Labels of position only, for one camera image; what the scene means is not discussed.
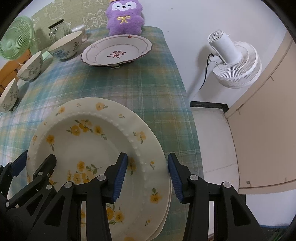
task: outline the ceramic bowl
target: ceramic bowl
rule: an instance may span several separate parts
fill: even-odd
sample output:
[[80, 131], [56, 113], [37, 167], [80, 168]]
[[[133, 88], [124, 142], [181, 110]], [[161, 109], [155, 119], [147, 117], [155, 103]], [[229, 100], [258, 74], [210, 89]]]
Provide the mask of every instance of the ceramic bowl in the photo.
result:
[[70, 58], [77, 53], [78, 48], [81, 46], [82, 38], [82, 31], [68, 34], [50, 46], [48, 52], [58, 59]]
[[0, 96], [0, 112], [9, 112], [18, 99], [18, 86], [13, 79]]
[[42, 63], [42, 53], [39, 51], [29, 58], [28, 61], [21, 67], [17, 73], [17, 77], [24, 81], [35, 79], [41, 72]]

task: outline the fan grille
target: fan grille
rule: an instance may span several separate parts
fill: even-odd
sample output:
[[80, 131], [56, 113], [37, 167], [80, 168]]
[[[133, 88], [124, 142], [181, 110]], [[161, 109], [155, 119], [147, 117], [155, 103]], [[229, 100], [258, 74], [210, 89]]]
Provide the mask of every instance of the fan grille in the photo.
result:
[[220, 39], [223, 34], [224, 34], [224, 32], [222, 30], [218, 29], [217, 31], [211, 33], [209, 35], [209, 37], [207, 38], [207, 40], [208, 40], [209, 43], [214, 43], [218, 39]]
[[234, 42], [234, 45], [242, 53], [242, 59], [233, 65], [220, 64], [213, 72], [222, 85], [228, 88], [242, 88], [257, 80], [262, 64], [252, 45], [245, 42]]
[[17, 59], [29, 48], [33, 35], [32, 21], [28, 17], [16, 18], [0, 40], [0, 55]]

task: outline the green fan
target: green fan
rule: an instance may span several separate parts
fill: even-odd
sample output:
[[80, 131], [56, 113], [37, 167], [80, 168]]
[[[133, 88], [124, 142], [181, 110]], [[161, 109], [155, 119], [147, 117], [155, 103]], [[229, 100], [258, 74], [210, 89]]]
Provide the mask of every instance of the green fan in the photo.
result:
[[9, 60], [19, 58], [27, 49], [37, 53], [33, 22], [27, 16], [17, 17], [0, 40], [0, 55]]

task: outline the glass jar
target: glass jar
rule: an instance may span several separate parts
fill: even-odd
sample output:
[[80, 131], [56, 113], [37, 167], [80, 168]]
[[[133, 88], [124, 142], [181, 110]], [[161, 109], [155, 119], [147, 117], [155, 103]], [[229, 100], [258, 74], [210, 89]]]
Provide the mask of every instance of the glass jar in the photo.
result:
[[49, 26], [48, 29], [50, 31], [49, 37], [52, 43], [55, 43], [62, 37], [65, 37], [71, 33], [68, 24], [66, 24], [63, 19]]

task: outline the black power cord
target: black power cord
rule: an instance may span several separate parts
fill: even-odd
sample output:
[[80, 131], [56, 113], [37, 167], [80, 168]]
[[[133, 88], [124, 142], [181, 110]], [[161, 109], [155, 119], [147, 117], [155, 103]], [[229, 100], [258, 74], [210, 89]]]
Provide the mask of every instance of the black power cord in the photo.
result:
[[[208, 65], [209, 65], [209, 58], [210, 58], [210, 56], [214, 57], [215, 55], [213, 55], [212, 53], [209, 54], [209, 56], [207, 57], [207, 67], [208, 67]], [[206, 67], [206, 69], [205, 69], [205, 80], [206, 80], [206, 78], [207, 78], [207, 67]]]

